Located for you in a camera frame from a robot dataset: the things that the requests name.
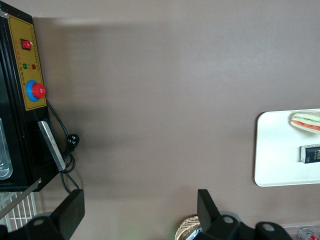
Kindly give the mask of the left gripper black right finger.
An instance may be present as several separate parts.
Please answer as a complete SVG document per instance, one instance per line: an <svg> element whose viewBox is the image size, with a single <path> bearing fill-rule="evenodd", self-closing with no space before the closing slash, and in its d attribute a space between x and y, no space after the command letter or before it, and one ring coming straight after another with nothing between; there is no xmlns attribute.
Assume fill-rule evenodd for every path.
<svg viewBox="0 0 320 240"><path fill-rule="evenodd" d="M198 240L240 240L242 225L239 216L230 211L219 211L206 189L197 192L197 216L202 232Z"/></svg>

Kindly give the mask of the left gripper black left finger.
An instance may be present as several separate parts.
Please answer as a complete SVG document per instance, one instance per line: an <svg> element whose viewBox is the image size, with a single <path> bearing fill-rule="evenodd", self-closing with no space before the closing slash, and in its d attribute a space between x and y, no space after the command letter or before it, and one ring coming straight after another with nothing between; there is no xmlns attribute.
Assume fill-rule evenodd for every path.
<svg viewBox="0 0 320 240"><path fill-rule="evenodd" d="M38 216L14 232L16 240L69 240L85 216L82 189L73 190L48 216Z"/></svg>

